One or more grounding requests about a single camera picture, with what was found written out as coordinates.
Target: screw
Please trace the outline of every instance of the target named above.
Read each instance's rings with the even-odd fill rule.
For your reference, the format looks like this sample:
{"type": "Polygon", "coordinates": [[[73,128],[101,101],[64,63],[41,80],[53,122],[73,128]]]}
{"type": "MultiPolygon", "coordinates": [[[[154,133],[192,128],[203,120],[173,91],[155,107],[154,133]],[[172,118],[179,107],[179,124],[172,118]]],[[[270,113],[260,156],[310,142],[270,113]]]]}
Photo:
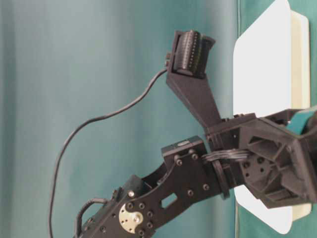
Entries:
{"type": "Polygon", "coordinates": [[[152,222],[148,222],[148,223],[147,223],[147,227],[148,227],[149,229],[151,229],[151,228],[153,227],[152,222]]]}
{"type": "Polygon", "coordinates": [[[244,167],[245,169],[247,169],[248,167],[250,167],[250,163],[249,163],[249,162],[243,163],[243,167],[244,167]]]}
{"type": "Polygon", "coordinates": [[[209,189],[210,189],[209,185],[205,183],[203,185],[203,190],[208,191],[209,189]]]}
{"type": "Polygon", "coordinates": [[[193,159],[193,160],[197,160],[197,159],[198,159],[198,155],[197,155],[197,154],[193,154],[193,155],[192,155],[192,159],[193,159]]]}
{"type": "Polygon", "coordinates": [[[144,230],[139,230],[139,235],[140,236],[144,236],[144,234],[145,234],[144,230]]]}
{"type": "Polygon", "coordinates": [[[133,203],[132,203],[132,202],[129,202],[129,203],[127,204],[127,208],[128,208],[128,209],[132,209],[132,208],[133,208],[133,203]]]}
{"type": "Polygon", "coordinates": [[[129,196],[129,197],[134,197],[134,195],[135,195],[135,194],[134,194],[134,191],[130,190],[130,191],[128,192],[128,196],[129,196]]]}
{"type": "Polygon", "coordinates": [[[144,204],[143,202],[141,202],[141,203],[139,204],[139,208],[140,208],[140,209],[144,209],[144,208],[145,208],[145,204],[144,204]]]}
{"type": "Polygon", "coordinates": [[[194,195],[194,192],[193,192],[192,190],[188,190],[188,191],[187,191],[187,195],[190,196],[190,197],[192,197],[192,196],[194,195]]]}
{"type": "Polygon", "coordinates": [[[104,227],[104,226],[100,227],[100,231],[101,231],[102,233],[105,233],[105,232],[106,232],[106,227],[104,227]]]}
{"type": "Polygon", "coordinates": [[[147,215],[148,215],[148,217],[152,217],[153,216],[153,212],[152,211],[148,211],[147,215]]]}
{"type": "Polygon", "coordinates": [[[182,166],[183,162],[182,162],[181,160],[176,160],[176,164],[177,164],[178,166],[182,166]]]}

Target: hole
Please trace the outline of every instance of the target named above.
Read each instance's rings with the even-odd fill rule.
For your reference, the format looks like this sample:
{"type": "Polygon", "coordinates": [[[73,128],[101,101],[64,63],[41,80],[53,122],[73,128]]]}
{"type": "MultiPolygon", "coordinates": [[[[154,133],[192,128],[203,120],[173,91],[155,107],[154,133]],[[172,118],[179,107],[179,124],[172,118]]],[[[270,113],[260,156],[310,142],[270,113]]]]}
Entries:
{"type": "Polygon", "coordinates": [[[164,198],[162,202],[162,208],[167,208],[170,206],[173,202],[177,200],[177,196],[175,193],[172,193],[170,196],[164,198]]]}
{"type": "Polygon", "coordinates": [[[262,164],[264,162],[264,158],[258,157],[257,161],[258,161],[259,164],[262,164]]]}

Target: green fabric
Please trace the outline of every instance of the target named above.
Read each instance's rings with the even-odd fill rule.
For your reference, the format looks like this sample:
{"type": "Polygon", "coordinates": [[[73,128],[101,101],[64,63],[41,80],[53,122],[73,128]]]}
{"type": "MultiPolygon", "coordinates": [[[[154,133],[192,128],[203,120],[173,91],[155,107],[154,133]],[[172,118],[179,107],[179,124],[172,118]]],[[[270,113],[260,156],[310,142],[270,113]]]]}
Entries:
{"type": "Polygon", "coordinates": [[[302,131],[309,120],[309,118],[315,113],[317,106],[311,107],[306,110],[302,110],[293,115],[290,123],[287,125],[287,129],[295,134],[302,134],[302,131]]]}
{"type": "MultiPolygon", "coordinates": [[[[269,7],[273,0],[238,0],[238,32],[241,35],[269,7]]],[[[305,15],[310,22],[311,102],[317,104],[317,1],[289,0],[291,9],[305,15]]],[[[243,207],[238,207],[239,228],[236,238],[311,238],[316,237],[317,207],[311,214],[293,223],[291,231],[281,235],[243,207]]]]}
{"type": "MultiPolygon", "coordinates": [[[[45,238],[55,158],[88,118],[138,96],[163,68],[175,30],[217,40],[207,73],[222,117],[232,116],[232,0],[1,0],[0,237],[45,238]]],[[[110,198],[132,174],[153,172],[160,149],[203,130],[163,76],[131,110],[83,129],[61,162],[55,238],[73,237],[90,198],[110,198]]],[[[87,219],[99,206],[90,208],[87,219]]],[[[234,234],[234,197],[192,206],[155,238],[234,234]]]]}

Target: black screw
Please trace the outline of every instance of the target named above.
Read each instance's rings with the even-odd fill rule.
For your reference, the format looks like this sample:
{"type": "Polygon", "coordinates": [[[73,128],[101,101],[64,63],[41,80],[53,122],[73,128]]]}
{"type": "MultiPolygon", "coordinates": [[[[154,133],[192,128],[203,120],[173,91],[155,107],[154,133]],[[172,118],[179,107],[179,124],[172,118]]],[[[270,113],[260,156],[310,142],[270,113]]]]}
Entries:
{"type": "Polygon", "coordinates": [[[145,208],[145,204],[144,204],[143,202],[141,202],[141,203],[139,204],[139,208],[140,208],[140,209],[144,209],[144,208],[145,208]]]}
{"type": "Polygon", "coordinates": [[[187,195],[191,197],[191,196],[193,196],[193,195],[194,195],[194,192],[193,192],[192,190],[190,190],[190,189],[189,189],[189,190],[187,191],[187,195]]]}
{"type": "Polygon", "coordinates": [[[249,163],[249,162],[243,163],[243,167],[244,167],[245,169],[247,169],[248,167],[250,167],[250,163],[249,163]]]}
{"type": "Polygon", "coordinates": [[[144,234],[145,234],[144,230],[139,230],[139,235],[140,236],[144,236],[144,234]]]}
{"type": "Polygon", "coordinates": [[[258,161],[259,164],[262,164],[264,162],[264,158],[258,157],[257,161],[258,161]]]}
{"type": "Polygon", "coordinates": [[[209,189],[210,189],[209,185],[205,183],[203,185],[203,190],[208,191],[209,189]]]}
{"type": "Polygon", "coordinates": [[[148,227],[149,229],[151,229],[151,228],[153,227],[152,222],[148,222],[148,223],[147,223],[147,227],[148,227]]]}
{"type": "Polygon", "coordinates": [[[193,160],[197,160],[197,159],[198,159],[198,155],[197,155],[197,154],[193,154],[193,155],[192,155],[192,159],[193,159],[193,160]]]}
{"type": "Polygon", "coordinates": [[[152,211],[148,211],[147,215],[148,215],[148,217],[152,217],[153,216],[153,212],[152,211]]]}
{"type": "Polygon", "coordinates": [[[132,208],[133,208],[133,203],[132,203],[132,202],[129,202],[129,203],[127,204],[127,208],[128,208],[128,209],[132,209],[132,208]]]}
{"type": "Polygon", "coordinates": [[[104,227],[104,226],[100,227],[100,231],[101,231],[102,233],[105,233],[105,232],[106,232],[106,227],[104,227]]]}

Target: curved cable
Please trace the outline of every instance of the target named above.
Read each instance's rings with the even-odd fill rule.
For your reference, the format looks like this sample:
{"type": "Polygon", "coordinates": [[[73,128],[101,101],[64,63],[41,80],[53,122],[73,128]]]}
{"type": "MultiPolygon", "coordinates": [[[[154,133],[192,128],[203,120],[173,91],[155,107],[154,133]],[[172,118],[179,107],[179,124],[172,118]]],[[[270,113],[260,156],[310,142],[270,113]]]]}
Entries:
{"type": "Polygon", "coordinates": [[[84,206],[79,210],[77,216],[76,216],[76,219],[75,219],[75,238],[79,238],[80,234],[81,234],[81,226],[82,226],[82,218],[83,218],[83,215],[84,213],[87,211],[87,209],[95,204],[95,203],[101,203],[101,204],[107,204],[108,201],[107,199],[104,199],[104,198],[93,198],[93,199],[90,199],[88,200],[84,206]]]}
{"type": "Polygon", "coordinates": [[[58,169],[59,169],[59,165],[60,165],[60,161],[63,157],[63,154],[68,146],[68,144],[70,143],[70,141],[72,140],[72,138],[86,125],[96,122],[96,121],[100,121],[100,120],[105,120],[107,118],[110,118],[112,116],[115,116],[119,113],[122,113],[126,110],[128,110],[129,108],[133,107],[135,104],[137,104],[139,101],[141,101],[149,92],[149,90],[152,88],[153,84],[156,82],[156,80],[166,72],[166,69],[161,70],[160,72],[158,72],[149,82],[148,86],[146,87],[146,89],[144,90],[144,92],[137,97],[135,100],[133,100],[131,103],[127,104],[126,106],[124,106],[123,108],[119,109],[118,111],[112,112],[110,114],[104,115],[104,116],[100,116],[97,118],[92,118],[89,119],[87,121],[85,121],[84,123],[82,123],[79,127],[77,127],[69,136],[68,138],[65,140],[61,151],[58,154],[58,157],[56,159],[56,163],[55,163],[55,167],[54,167],[54,173],[53,173],[53,179],[52,179],[52,188],[51,188],[51,195],[50,195],[50,203],[49,203],[49,219],[48,219],[48,229],[49,229],[49,237],[53,238],[53,231],[52,231],[52,211],[53,211],[53,205],[54,205],[54,197],[55,197],[55,189],[56,189],[56,180],[57,180],[57,174],[58,174],[58,169]]]}

